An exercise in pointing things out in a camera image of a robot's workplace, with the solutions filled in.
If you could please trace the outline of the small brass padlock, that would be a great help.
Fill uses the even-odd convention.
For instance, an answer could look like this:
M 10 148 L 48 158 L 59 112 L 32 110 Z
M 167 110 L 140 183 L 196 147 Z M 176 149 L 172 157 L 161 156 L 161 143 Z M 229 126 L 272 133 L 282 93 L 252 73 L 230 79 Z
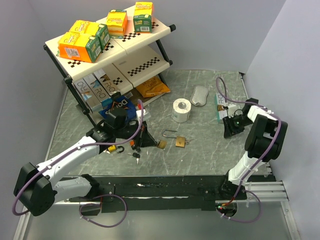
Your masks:
M 164 150 L 166 146 L 167 146 L 167 141 L 165 140 L 159 140 L 156 145 L 157 148 L 162 150 Z

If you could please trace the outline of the long shackle brass padlock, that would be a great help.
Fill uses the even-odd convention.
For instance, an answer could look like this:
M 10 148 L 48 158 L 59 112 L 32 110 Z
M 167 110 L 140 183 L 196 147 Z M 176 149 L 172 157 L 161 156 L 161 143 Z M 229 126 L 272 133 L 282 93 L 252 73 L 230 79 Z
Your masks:
M 184 148 L 189 142 L 183 136 L 178 136 L 176 130 L 164 129 L 162 131 L 162 136 L 165 138 L 175 139 L 175 146 L 179 148 Z

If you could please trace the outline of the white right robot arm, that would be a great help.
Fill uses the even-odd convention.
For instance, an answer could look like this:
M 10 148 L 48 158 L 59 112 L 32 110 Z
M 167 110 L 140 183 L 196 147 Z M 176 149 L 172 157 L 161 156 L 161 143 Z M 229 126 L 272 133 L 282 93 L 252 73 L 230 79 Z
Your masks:
M 288 129 L 288 123 L 275 117 L 271 110 L 259 104 L 258 99 L 247 99 L 241 112 L 222 119 L 226 139 L 242 133 L 251 125 L 242 158 L 223 176 L 218 187 L 223 199 L 234 200 L 260 166 L 279 157 Z

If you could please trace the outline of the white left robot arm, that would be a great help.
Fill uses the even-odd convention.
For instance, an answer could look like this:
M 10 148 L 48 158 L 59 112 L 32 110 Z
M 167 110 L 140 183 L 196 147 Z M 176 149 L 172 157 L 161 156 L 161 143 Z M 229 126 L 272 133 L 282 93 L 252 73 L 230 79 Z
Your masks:
M 54 203 L 70 198 L 95 200 L 100 184 L 89 174 L 63 180 L 81 163 L 101 154 L 108 147 L 135 141 L 139 148 L 155 147 L 157 141 L 147 129 L 148 112 L 136 111 L 136 120 L 128 120 L 123 108 L 114 108 L 77 143 L 57 156 L 33 165 L 25 164 L 19 172 L 13 194 L 14 204 L 21 202 L 33 216 L 45 213 Z

